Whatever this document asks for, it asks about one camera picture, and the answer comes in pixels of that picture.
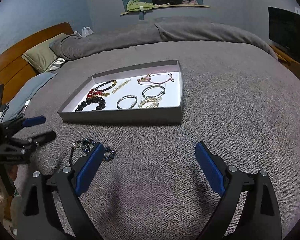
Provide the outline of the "grey duvet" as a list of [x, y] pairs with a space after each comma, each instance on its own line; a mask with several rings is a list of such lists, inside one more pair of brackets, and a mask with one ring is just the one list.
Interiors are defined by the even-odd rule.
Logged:
[[73, 61], [113, 49], [179, 41], [250, 44], [277, 59], [272, 48], [257, 35], [238, 27], [213, 23], [203, 17], [161, 17], [86, 37], [71, 34], [51, 42], [49, 48], [57, 57]]

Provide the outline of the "gold bar hair clip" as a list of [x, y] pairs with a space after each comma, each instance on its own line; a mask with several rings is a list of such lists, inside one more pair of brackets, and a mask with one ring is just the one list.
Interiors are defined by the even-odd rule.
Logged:
[[130, 81], [131, 81], [131, 79], [125, 80], [123, 83], [121, 83], [120, 85], [118, 85], [114, 89], [112, 89], [111, 92], [113, 94], [116, 93], [120, 88], [122, 88], [123, 86], [125, 86], [126, 84], [128, 84]]

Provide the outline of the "green cloth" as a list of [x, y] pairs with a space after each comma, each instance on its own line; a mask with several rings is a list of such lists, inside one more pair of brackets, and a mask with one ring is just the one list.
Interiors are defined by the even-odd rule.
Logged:
[[126, 5], [128, 12], [147, 11], [152, 10], [154, 7], [153, 3], [141, 2], [140, 0], [130, 0]]

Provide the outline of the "silver wire bangle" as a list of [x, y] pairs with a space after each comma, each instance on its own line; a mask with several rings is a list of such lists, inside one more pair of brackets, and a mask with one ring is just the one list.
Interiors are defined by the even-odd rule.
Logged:
[[166, 89], [161, 86], [161, 85], [154, 85], [154, 86], [150, 86], [145, 88], [142, 91], [142, 97], [144, 99], [149, 99], [149, 98], [160, 98], [161, 96], [163, 96], [166, 93]]

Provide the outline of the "grey jewelry tray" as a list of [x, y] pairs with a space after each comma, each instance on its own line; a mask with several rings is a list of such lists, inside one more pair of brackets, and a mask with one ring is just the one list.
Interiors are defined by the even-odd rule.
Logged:
[[[111, 90], [131, 81], [116, 93]], [[142, 91], [161, 85], [160, 98], [144, 99]], [[117, 109], [125, 95], [136, 95], [133, 109]], [[179, 124], [183, 115], [183, 76], [178, 60], [137, 64], [94, 74], [86, 79], [62, 104], [58, 114], [64, 122], [87, 124]]]

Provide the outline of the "wooden headboard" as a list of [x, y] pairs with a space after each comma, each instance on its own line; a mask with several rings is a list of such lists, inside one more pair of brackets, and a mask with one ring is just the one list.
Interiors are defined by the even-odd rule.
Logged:
[[73, 34], [70, 23], [63, 22], [34, 33], [0, 55], [0, 85], [4, 85], [3, 103], [10, 102], [29, 79], [39, 74], [21, 57], [23, 53], [60, 33]]

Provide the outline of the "striped pillow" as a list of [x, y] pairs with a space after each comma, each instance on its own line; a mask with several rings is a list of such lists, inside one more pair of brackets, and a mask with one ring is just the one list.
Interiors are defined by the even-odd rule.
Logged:
[[50, 66], [47, 68], [47, 72], [54, 72], [55, 70], [58, 70], [59, 68], [61, 68], [61, 66], [63, 64], [66, 63], [66, 59], [64, 58], [57, 58], [55, 59], [55, 61], [53, 61], [53, 63], [50, 64]]

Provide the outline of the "silver ring bangle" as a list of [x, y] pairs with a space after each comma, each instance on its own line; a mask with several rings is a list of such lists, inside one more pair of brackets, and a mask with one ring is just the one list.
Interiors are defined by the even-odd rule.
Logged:
[[138, 97], [136, 95], [125, 95], [117, 101], [116, 106], [120, 110], [133, 109], [137, 102]]

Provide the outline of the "white charger plug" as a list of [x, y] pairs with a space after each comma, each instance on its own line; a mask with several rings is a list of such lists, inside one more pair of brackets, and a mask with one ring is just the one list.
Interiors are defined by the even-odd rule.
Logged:
[[29, 106], [30, 102], [31, 102], [30, 100], [27, 100], [24, 104], [24, 108], [27, 108]]

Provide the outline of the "black cloth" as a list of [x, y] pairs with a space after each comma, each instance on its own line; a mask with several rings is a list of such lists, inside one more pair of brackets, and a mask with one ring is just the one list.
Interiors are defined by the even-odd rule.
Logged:
[[164, 5], [164, 4], [176, 5], [176, 4], [182, 4], [182, 2], [183, 0], [152, 0], [152, 3], [156, 5]]

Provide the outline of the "olive green pillow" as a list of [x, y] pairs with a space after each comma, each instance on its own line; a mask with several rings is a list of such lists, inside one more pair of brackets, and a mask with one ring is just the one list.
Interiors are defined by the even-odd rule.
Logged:
[[51, 39], [48, 39], [38, 45], [32, 47], [31, 49], [25, 51], [21, 56], [22, 59], [27, 61], [31, 66], [33, 66], [38, 72], [45, 73], [47, 68], [50, 66], [57, 57], [54, 52], [50, 49], [49, 45], [60, 39], [65, 38], [66, 34], [61, 33]]

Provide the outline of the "wooden tv stand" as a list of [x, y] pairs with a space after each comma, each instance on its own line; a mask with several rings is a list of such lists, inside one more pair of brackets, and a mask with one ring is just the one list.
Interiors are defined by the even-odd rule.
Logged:
[[270, 45], [270, 47], [277, 55], [278, 61], [287, 69], [289, 69], [300, 80], [300, 63], [298, 61], [295, 61], [293, 58], [291, 58], [285, 52], [281, 51], [276, 46]]

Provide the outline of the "wooden window sill shelf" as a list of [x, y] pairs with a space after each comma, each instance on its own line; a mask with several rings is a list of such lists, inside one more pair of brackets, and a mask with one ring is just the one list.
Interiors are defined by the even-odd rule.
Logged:
[[122, 12], [120, 16], [125, 16], [129, 14], [134, 14], [134, 13], [140, 13], [140, 12], [152, 12], [154, 10], [161, 10], [161, 9], [174, 9], [174, 8], [205, 8], [208, 9], [210, 8], [209, 5], [201, 5], [201, 4], [174, 4], [174, 5], [158, 5], [153, 7], [150, 10], [144, 10], [144, 11], [127, 11], [127, 12]]

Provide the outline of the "white plastic bag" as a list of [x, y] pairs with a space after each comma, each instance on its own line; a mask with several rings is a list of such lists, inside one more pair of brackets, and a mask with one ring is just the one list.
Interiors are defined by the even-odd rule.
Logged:
[[81, 32], [74, 31], [74, 34], [79, 35], [80, 37], [87, 37], [93, 33], [94, 32], [92, 31], [92, 29], [90, 27], [83, 27]]

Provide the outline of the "blue-grey blanket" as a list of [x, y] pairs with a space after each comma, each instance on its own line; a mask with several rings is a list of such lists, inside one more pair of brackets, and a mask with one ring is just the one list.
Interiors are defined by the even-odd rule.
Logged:
[[8, 103], [8, 109], [1, 122], [12, 120], [21, 115], [26, 103], [31, 101], [38, 90], [40, 90], [56, 75], [57, 73], [42, 73], [29, 79], [29, 81], [23, 85], [21, 90], [19, 90], [16, 96]]

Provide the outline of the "black television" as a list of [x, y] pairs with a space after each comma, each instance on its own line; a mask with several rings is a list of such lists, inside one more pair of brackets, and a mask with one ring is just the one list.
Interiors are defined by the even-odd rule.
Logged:
[[269, 7], [269, 39], [300, 62], [300, 15]]

